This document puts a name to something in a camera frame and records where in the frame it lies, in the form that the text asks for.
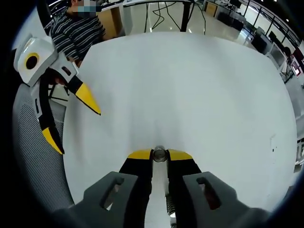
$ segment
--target striped shirt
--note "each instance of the striped shirt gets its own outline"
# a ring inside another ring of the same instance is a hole
[[[83,60],[89,48],[102,41],[105,29],[98,17],[81,18],[64,13],[52,27],[50,36],[58,52]]]

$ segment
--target circular sensor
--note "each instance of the circular sensor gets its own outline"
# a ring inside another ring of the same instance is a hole
[[[39,61],[39,55],[37,53],[31,53],[28,55],[28,59],[25,62],[25,66],[28,70],[33,69]]]

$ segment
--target computer monitor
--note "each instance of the computer monitor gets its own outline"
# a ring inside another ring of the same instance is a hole
[[[272,60],[278,70],[282,69],[284,62],[287,60],[285,54],[275,43],[273,43],[272,48],[268,52],[267,56]]]
[[[239,0],[230,0],[230,4],[234,5],[234,6],[238,7],[238,8],[240,8],[241,5],[242,5],[242,3]]]

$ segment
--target wooden cabinet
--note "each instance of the wooden cabinet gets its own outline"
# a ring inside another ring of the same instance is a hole
[[[114,38],[119,35],[123,28],[119,7],[101,11],[98,14],[98,18],[104,25],[105,32],[108,36]]]
[[[214,17],[215,13],[217,12],[218,6],[215,4],[212,4],[210,2],[206,2],[206,13],[209,14],[210,16]]]

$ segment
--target gray mesh chair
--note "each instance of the gray mesh chair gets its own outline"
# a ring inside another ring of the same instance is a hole
[[[50,105],[62,137],[65,107],[53,101]],[[50,212],[73,205],[63,156],[43,137],[25,84],[20,85],[16,94],[12,120],[15,157],[38,200]]]

